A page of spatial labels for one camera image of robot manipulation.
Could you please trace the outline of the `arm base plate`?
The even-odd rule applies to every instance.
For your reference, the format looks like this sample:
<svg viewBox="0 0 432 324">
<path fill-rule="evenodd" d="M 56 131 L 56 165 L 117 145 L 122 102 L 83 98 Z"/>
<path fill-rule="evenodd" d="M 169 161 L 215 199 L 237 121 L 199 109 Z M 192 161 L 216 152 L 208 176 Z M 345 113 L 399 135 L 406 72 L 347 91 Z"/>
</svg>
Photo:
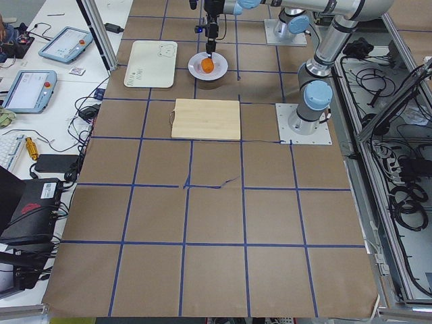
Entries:
<svg viewBox="0 0 432 324">
<path fill-rule="evenodd" d="M 265 19 L 264 26 L 268 45 L 287 47 L 307 46 L 305 33 L 293 34 L 288 30 L 288 25 L 279 20 Z"/>
<path fill-rule="evenodd" d="M 282 144 L 332 145 L 325 113 L 317 121 L 304 121 L 297 114 L 297 104 L 275 105 L 279 141 Z"/>
</svg>

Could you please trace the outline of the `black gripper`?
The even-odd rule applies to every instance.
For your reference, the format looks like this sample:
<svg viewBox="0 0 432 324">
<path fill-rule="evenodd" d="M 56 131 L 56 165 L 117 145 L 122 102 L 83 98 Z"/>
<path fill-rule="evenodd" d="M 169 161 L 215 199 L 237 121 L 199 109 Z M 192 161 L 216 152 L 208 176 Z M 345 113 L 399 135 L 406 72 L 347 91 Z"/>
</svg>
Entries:
<svg viewBox="0 0 432 324">
<path fill-rule="evenodd" d="M 205 33 L 208 38 L 206 47 L 206 53 L 208 57 L 211 57 L 216 50 L 216 40 L 219 36 L 219 23 L 218 19 L 221 13 L 206 13 L 206 16 L 202 24 L 194 27 L 194 32 L 200 34 Z"/>
</svg>

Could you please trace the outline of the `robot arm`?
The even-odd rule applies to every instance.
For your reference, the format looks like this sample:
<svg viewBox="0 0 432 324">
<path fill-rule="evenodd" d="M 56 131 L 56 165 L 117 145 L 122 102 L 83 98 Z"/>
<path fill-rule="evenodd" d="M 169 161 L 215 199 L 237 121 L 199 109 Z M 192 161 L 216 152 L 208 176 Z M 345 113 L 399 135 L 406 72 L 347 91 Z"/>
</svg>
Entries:
<svg viewBox="0 0 432 324">
<path fill-rule="evenodd" d="M 272 7 L 289 7 L 334 15 L 314 57 L 303 63 L 298 70 L 301 100 L 295 112 L 288 118 L 288 125 L 295 133 L 305 136 L 315 133 L 319 119 L 333 97 L 332 87 L 327 81 L 331 68 L 357 24 L 382 16 L 393 3 L 391 0 L 252 2 L 253 7 L 269 4 Z"/>
<path fill-rule="evenodd" d="M 216 51 L 217 39 L 219 36 L 218 19 L 221 14 L 237 16 L 242 14 L 245 9 L 253 9 L 262 4 L 263 1 L 225 1 L 225 0 L 205 0 L 205 17 L 203 23 L 194 27 L 195 33 L 205 32 L 207 37 L 206 54 L 212 58 Z"/>
</svg>

